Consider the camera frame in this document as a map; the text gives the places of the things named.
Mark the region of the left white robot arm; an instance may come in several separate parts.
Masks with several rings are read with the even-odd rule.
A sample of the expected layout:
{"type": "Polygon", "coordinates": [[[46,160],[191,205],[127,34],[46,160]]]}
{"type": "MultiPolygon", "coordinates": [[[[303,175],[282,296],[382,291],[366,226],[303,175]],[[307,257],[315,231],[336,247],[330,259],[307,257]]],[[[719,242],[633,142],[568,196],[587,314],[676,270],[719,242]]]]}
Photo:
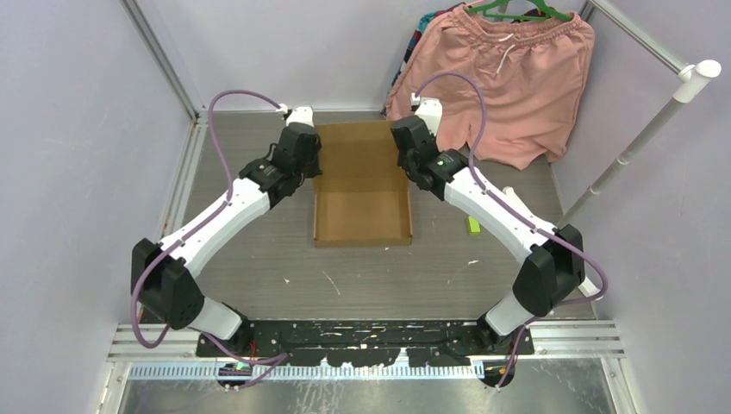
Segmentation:
{"type": "Polygon", "coordinates": [[[141,239],[132,250],[132,304],[142,304],[170,329],[211,336],[232,356],[246,353],[253,338],[248,319],[205,296],[196,278],[234,235],[321,174],[321,147],[312,122],[288,123],[270,157],[247,164],[206,210],[161,241],[141,239]]]}

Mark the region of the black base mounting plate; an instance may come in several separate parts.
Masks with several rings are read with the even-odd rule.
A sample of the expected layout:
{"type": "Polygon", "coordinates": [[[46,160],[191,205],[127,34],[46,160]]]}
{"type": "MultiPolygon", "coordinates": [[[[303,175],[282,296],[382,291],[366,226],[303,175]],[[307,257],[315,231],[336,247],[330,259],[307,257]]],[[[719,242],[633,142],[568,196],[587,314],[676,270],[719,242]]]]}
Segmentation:
{"type": "Polygon", "coordinates": [[[273,358],[294,367],[388,367],[405,353],[410,367],[456,367],[472,357],[532,354],[528,335],[495,339],[472,320],[256,320],[215,345],[198,339],[198,357],[273,358]]]}

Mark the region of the small green block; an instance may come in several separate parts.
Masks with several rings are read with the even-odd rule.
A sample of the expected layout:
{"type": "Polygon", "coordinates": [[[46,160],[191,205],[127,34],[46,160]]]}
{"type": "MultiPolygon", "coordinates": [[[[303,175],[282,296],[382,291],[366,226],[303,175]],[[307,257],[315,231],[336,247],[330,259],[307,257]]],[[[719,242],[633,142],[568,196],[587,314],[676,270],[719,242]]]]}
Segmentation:
{"type": "Polygon", "coordinates": [[[466,223],[469,235],[479,235],[481,233],[481,226],[474,217],[467,217],[466,223]]]}

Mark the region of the green clothes hanger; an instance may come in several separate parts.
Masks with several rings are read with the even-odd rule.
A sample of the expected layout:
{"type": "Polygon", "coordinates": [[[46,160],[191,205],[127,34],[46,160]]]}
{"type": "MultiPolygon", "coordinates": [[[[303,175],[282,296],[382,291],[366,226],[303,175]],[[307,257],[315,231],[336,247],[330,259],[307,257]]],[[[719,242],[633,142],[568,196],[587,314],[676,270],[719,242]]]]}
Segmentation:
{"type": "Polygon", "coordinates": [[[473,1],[465,5],[468,14],[493,22],[545,21],[550,18],[569,22],[572,15],[556,9],[549,1],[473,1]]]}

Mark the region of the white clothes rack stand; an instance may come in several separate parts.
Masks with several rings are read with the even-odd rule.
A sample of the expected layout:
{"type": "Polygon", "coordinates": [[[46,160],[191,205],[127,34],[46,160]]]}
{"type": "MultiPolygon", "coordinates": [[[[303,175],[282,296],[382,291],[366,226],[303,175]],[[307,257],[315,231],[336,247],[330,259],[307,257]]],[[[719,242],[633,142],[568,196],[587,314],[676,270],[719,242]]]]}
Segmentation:
{"type": "Polygon", "coordinates": [[[599,229],[609,229],[611,225],[618,223],[615,216],[605,213],[604,208],[596,207],[602,202],[599,195],[605,191],[609,183],[614,180],[630,164],[631,159],[655,137],[658,132],[689,102],[695,98],[703,88],[713,79],[717,78],[722,66],[715,60],[703,60],[695,65],[687,65],[680,69],[678,79],[680,86],[673,93],[669,101],[655,115],[644,129],[618,154],[604,172],[591,184],[579,199],[564,214],[559,223],[551,224],[541,222],[537,215],[530,212],[528,207],[521,201],[511,187],[505,187],[497,193],[506,202],[511,204],[510,208],[498,207],[497,210],[505,215],[499,221],[507,223],[514,220],[514,224],[508,226],[509,230],[523,231],[529,236],[534,235],[536,229],[545,230],[557,235],[560,228],[567,228],[578,218],[585,218],[590,225],[589,241],[593,247],[600,246],[603,251],[599,254],[601,259],[609,258],[612,248],[610,242],[616,238],[609,235],[599,235],[599,229]]]}

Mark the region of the brown cardboard box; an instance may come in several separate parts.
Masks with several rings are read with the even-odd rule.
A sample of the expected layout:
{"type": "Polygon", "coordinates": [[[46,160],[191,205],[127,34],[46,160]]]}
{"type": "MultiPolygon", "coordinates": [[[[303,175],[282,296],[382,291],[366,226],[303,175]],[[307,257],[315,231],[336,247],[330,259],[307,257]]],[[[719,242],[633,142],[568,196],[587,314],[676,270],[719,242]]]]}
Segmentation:
{"type": "Polygon", "coordinates": [[[408,246],[413,240],[409,181],[397,165],[389,121],[321,124],[314,178],[318,248],[408,246]]]}

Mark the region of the pink shorts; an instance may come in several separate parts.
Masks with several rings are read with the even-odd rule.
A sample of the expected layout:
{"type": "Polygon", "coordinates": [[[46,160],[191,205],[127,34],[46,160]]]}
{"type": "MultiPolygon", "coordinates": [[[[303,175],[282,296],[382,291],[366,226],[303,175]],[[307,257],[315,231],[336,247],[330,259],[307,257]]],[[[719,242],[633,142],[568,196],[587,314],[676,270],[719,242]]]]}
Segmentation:
{"type": "Polygon", "coordinates": [[[464,9],[442,15],[409,59],[403,82],[390,101],[389,120],[411,114],[410,97],[419,92],[443,108],[438,146],[468,146],[479,160],[519,170],[534,159],[560,160],[578,118],[587,84],[595,32],[577,13],[562,22],[490,22],[464,9]],[[467,59],[464,78],[436,79],[437,91],[422,83],[455,60],[467,59]]]}

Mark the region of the colourful patterned garment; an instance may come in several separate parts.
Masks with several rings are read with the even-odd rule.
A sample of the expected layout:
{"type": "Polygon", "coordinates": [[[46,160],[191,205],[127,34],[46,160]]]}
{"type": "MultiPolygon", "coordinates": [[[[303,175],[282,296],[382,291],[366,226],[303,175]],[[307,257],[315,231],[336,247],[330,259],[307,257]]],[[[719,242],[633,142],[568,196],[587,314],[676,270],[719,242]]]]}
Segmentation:
{"type": "MultiPolygon", "coordinates": [[[[415,28],[415,32],[412,34],[412,38],[409,41],[409,44],[406,48],[405,54],[403,56],[403,60],[399,68],[397,69],[397,72],[393,78],[393,81],[391,82],[391,88],[390,91],[386,95],[386,101],[384,103],[383,108],[380,111],[380,114],[383,116],[384,119],[390,119],[389,116],[389,108],[390,108],[390,101],[393,98],[393,95],[395,94],[397,88],[399,85],[403,82],[402,80],[402,74],[409,68],[409,59],[412,56],[412,53],[418,48],[418,43],[422,36],[427,34],[432,34],[436,30],[436,24],[433,23],[434,20],[437,22],[441,22],[444,20],[444,17],[442,15],[454,15],[454,10],[461,10],[466,7],[465,3],[458,3],[453,5],[451,8],[438,10],[435,12],[427,13],[424,15],[421,20],[418,22],[415,28]]],[[[467,59],[464,59],[462,61],[455,60],[450,66],[446,66],[445,68],[441,68],[436,73],[433,74],[433,76],[427,80],[425,80],[422,83],[422,86],[426,86],[429,91],[435,91],[437,97],[445,97],[447,95],[447,92],[444,91],[437,91],[436,86],[436,79],[438,78],[444,78],[446,76],[456,76],[458,78],[464,78],[465,75],[469,75],[471,71],[471,63],[468,62],[467,59]]]]}

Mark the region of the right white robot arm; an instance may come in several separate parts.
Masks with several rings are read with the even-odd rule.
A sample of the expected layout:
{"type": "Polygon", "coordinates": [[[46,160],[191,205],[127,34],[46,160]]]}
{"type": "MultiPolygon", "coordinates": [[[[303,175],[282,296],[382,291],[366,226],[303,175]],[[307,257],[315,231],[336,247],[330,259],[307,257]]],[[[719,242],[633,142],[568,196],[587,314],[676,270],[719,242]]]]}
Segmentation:
{"type": "Polygon", "coordinates": [[[407,178],[475,218],[520,266],[509,292],[477,320],[481,348],[500,354],[521,325],[546,316],[584,281],[584,264],[575,252],[582,246],[582,236],[571,226],[556,229],[532,218],[518,198],[499,191],[480,172],[472,172],[459,151],[439,151],[420,117],[398,120],[390,131],[397,164],[407,178]]]}

